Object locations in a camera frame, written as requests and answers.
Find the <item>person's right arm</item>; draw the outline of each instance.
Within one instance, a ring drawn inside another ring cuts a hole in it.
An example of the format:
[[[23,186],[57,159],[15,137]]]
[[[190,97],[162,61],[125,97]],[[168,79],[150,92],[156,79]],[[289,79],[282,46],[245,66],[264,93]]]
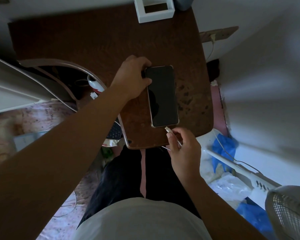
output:
[[[180,148],[176,137],[167,133],[173,170],[192,199],[211,238],[266,239],[220,198],[200,176],[201,146],[192,132],[185,128],[175,128],[173,131],[180,133],[183,139]]]

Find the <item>white box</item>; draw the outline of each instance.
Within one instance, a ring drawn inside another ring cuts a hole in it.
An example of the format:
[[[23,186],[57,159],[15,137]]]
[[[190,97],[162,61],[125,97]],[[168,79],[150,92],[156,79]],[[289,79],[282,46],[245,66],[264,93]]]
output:
[[[157,11],[157,12],[145,12],[146,6],[166,3],[168,10]],[[136,14],[138,16],[139,23],[152,22],[162,19],[170,19],[174,14],[173,0],[134,0],[136,6]]]

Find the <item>person's left arm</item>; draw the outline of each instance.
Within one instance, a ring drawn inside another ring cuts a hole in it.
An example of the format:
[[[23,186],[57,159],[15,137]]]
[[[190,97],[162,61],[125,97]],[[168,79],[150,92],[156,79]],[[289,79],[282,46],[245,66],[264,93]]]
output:
[[[151,83],[145,57],[123,62],[110,88],[0,164],[0,239],[35,239],[80,182],[116,117]]]

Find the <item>black pants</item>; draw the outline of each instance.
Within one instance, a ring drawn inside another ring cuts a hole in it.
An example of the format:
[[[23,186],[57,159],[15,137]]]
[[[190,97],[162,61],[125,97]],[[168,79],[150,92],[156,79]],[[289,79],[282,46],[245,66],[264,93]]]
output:
[[[146,198],[178,204],[200,218],[188,193],[173,171],[171,158],[162,147],[146,149]],[[120,155],[104,169],[100,184],[93,193],[79,226],[88,218],[118,201],[142,197],[141,152],[124,146]]]

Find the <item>phone screen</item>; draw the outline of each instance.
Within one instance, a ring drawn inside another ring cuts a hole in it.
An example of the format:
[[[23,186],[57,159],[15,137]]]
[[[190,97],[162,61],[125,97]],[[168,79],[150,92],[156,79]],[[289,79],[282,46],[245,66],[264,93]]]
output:
[[[152,79],[152,83],[148,86],[152,126],[178,124],[173,67],[170,65],[148,67],[145,75]]]

